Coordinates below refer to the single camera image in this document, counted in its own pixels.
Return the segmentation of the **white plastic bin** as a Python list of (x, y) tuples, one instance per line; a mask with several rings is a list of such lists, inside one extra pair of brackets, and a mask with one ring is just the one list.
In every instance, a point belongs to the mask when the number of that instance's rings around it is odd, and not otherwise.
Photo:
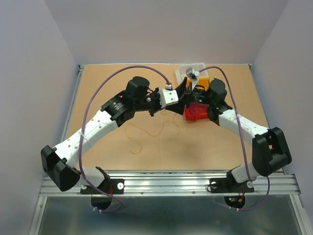
[(188, 68), (193, 68), (197, 71), (200, 71), (205, 68), (205, 63), (193, 63), (193, 64), (182, 64), (178, 69), (175, 71), (177, 83), (180, 84), (184, 77), (186, 76), (186, 71)]

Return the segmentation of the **yellow plastic bin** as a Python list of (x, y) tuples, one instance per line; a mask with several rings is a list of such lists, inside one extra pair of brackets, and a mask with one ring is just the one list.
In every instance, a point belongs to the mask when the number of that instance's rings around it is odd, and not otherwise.
[[(187, 78), (186, 88), (189, 87), (191, 82), (192, 82), (192, 80), (190, 78)], [(209, 77), (200, 77), (196, 88), (199, 88), (202, 90), (208, 90), (209, 84), (210, 84), (210, 78)]]

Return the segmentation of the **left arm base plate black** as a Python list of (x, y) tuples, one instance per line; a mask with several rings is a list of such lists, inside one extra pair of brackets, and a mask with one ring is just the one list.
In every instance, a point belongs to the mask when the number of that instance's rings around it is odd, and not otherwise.
[[(105, 179), (97, 188), (106, 194), (121, 195), (124, 193), (124, 179)], [(91, 186), (81, 186), (80, 193), (82, 195), (101, 194)]]

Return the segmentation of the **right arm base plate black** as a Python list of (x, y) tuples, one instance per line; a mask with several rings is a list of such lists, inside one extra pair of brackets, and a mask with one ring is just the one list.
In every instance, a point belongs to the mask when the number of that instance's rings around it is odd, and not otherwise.
[(211, 178), (208, 187), (212, 193), (239, 193), (243, 192), (243, 190), (245, 190), (245, 193), (254, 192), (251, 181), (238, 183), (235, 180), (228, 180), (227, 178)]

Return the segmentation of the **red plastic bin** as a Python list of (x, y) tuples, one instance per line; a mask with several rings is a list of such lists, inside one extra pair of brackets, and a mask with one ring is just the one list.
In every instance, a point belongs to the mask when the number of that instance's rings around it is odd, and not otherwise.
[(190, 106), (184, 108), (184, 116), (186, 121), (198, 121), (208, 119), (207, 104), (191, 103)]

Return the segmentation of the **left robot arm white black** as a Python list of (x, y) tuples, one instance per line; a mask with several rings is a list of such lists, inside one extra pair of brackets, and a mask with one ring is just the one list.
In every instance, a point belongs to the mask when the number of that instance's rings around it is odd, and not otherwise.
[(60, 191), (76, 185), (90, 185), (98, 193), (108, 189), (109, 175), (98, 166), (84, 169), (82, 156), (109, 132), (132, 119), (136, 112), (147, 111), (153, 116), (178, 102), (171, 84), (154, 91), (150, 91), (149, 85), (146, 78), (135, 76), (126, 89), (102, 105), (90, 121), (84, 117), (81, 129), (55, 147), (47, 145), (41, 150), (43, 170)]

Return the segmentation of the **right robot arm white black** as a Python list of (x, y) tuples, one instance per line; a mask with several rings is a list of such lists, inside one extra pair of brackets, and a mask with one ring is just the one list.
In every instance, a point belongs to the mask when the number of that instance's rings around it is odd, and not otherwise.
[(283, 131), (278, 127), (269, 129), (239, 115), (225, 101), (227, 91), (223, 81), (214, 79), (207, 90), (199, 90), (194, 84), (186, 86), (186, 83), (187, 79), (184, 79), (176, 89), (166, 85), (165, 89), (160, 90), (161, 107), (183, 114), (184, 108), (193, 102), (205, 104), (210, 121), (232, 131), (240, 137), (241, 142), (248, 142), (252, 146), (251, 162), (245, 161), (228, 171), (226, 177), (211, 181), (210, 192), (238, 192), (241, 188), (252, 192), (253, 187), (249, 187), (248, 182), (258, 176), (269, 176), (292, 162)]

